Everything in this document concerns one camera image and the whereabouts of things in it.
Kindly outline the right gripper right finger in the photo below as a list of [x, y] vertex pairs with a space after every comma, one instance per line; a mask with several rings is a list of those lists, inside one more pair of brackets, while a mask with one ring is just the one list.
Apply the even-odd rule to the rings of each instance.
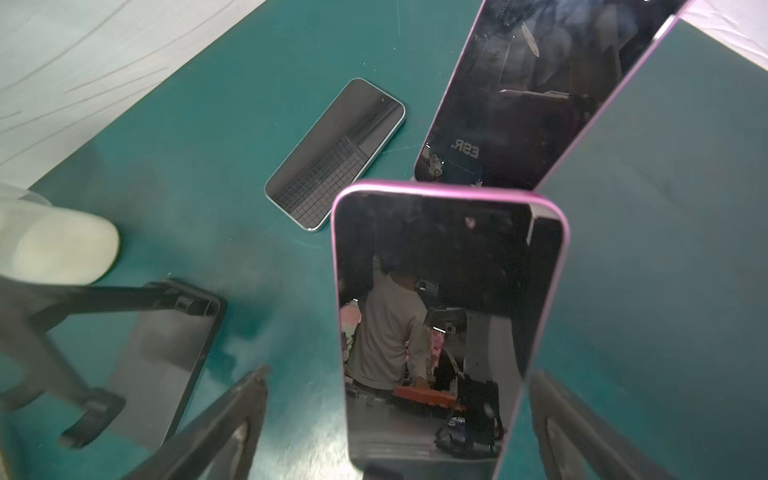
[[670, 479], [661, 465], [544, 371], [529, 382], [539, 455], [549, 479]]

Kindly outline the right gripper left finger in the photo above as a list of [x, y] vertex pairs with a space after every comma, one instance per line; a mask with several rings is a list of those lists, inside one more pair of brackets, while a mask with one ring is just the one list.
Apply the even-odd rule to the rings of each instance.
[[244, 375], [127, 479], [246, 479], [268, 402], [263, 366]]

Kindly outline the black stand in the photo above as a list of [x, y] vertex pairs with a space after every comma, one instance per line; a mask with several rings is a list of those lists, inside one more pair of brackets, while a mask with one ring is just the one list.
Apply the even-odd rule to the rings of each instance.
[[[60, 436], [82, 449], [105, 430], [145, 449], [176, 432], [220, 324], [225, 300], [174, 279], [142, 287], [59, 286], [1, 281], [1, 353], [24, 375], [1, 393], [1, 407], [20, 410], [49, 394], [81, 417]], [[72, 315], [135, 313], [104, 387], [91, 387], [50, 339]]]

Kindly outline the purple phone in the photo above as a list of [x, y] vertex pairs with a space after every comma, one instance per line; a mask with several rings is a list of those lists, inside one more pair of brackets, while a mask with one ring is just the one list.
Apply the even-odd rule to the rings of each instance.
[[347, 451], [366, 479], [492, 479], [570, 241], [521, 190], [364, 182], [331, 211]]
[[537, 188], [684, 9], [666, 0], [484, 2], [415, 179]]

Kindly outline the teal phone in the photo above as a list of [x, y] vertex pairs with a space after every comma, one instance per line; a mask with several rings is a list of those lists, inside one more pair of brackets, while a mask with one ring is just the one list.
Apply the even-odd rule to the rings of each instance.
[[350, 80], [268, 179], [265, 196], [302, 230], [319, 230], [336, 196], [365, 173], [405, 117], [400, 100]]

